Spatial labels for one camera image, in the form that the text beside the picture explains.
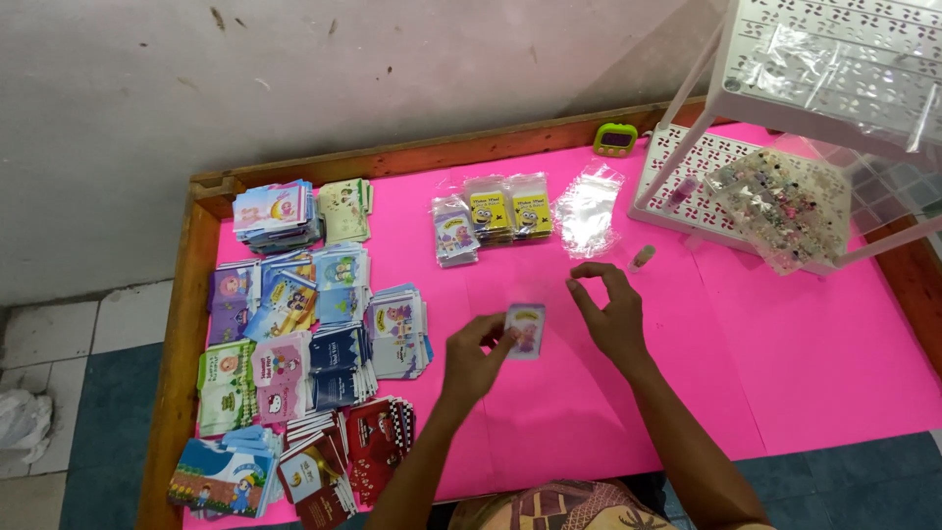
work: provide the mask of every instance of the hand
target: hand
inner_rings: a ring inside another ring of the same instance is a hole
[[[599,309],[582,284],[575,279],[566,280],[566,287],[572,293],[598,349],[616,365],[622,361],[631,363],[647,358],[642,329],[642,298],[628,285],[625,273],[611,263],[587,261],[569,274],[573,278],[601,276],[602,283],[609,290],[609,304]]]
[[[475,317],[445,341],[445,382],[439,402],[452,411],[466,416],[497,379],[519,336],[513,329],[504,333],[504,319],[504,313]],[[491,353],[485,355],[482,346]]]

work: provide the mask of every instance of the small bottle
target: small bottle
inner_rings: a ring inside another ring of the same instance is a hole
[[[696,191],[698,186],[700,186],[700,181],[697,180],[696,177],[684,177],[684,181],[681,182],[677,186],[677,189],[671,193],[671,196],[668,197],[667,203],[664,204],[664,211],[674,213],[674,209],[693,195],[693,192]]]
[[[634,259],[631,260],[631,263],[628,263],[628,271],[630,273],[636,273],[638,269],[644,266],[652,257],[654,257],[655,248],[654,245],[644,245],[638,254],[635,255]]]

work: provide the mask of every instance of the pink table surface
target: pink table surface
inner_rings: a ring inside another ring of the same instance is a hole
[[[713,132],[754,143],[759,127]],[[780,455],[942,426],[942,390],[872,260],[827,278],[775,275],[758,257],[704,243],[625,215],[644,158],[607,160],[627,181],[612,218],[621,240],[599,261],[625,266],[644,244],[658,253],[629,277],[644,300],[648,348],[674,390],[732,459]],[[541,358],[508,361],[448,454],[438,499],[534,486],[551,478],[598,479],[660,468],[631,390],[597,351],[563,280],[579,261],[557,236],[480,252],[477,264],[442,270],[434,259],[429,200],[443,181],[544,171],[555,198],[591,159],[589,148],[401,175],[372,182],[370,285],[413,282],[429,304],[435,359],[415,381],[381,381],[378,395],[415,405],[421,429],[438,397],[445,339],[476,314],[513,302],[546,304]],[[219,262],[251,257],[220,228]],[[586,281],[607,301],[600,282]],[[187,529],[295,521],[282,500],[259,520],[227,517]]]

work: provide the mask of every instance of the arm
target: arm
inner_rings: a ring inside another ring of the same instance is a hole
[[[365,530],[425,528],[451,440],[475,403],[491,389],[516,340],[512,331],[503,334],[503,327],[504,313],[477,317],[445,342],[442,395],[369,514]],[[491,353],[485,355],[481,346],[490,347]]]
[[[601,276],[609,291],[604,309],[575,279],[566,280],[598,348],[625,376],[644,426],[677,498],[702,530],[769,524],[749,482],[700,426],[648,354],[642,332],[642,299],[625,273],[610,263],[583,263],[573,278]]]

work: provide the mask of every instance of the wooden table frame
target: wooden table frame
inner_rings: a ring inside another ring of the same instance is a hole
[[[674,123],[690,126],[706,98],[691,98]],[[640,133],[651,130],[667,103],[584,114],[572,118],[504,127],[427,141],[412,141],[196,174],[190,178],[164,336],[151,433],[138,503],[138,529],[181,528],[181,508],[167,503],[167,486],[183,447],[193,436],[198,396],[197,359],[203,352],[209,315],[209,274],[216,268],[219,222],[233,216],[236,195],[298,178],[321,186],[355,177],[384,178],[452,166],[520,157],[591,145],[602,124],[632,124]],[[727,123],[718,119],[716,123]],[[878,240],[911,226],[910,216],[868,236]],[[942,375],[942,265],[926,240],[918,240],[877,256],[886,281],[900,302],[919,343]]]

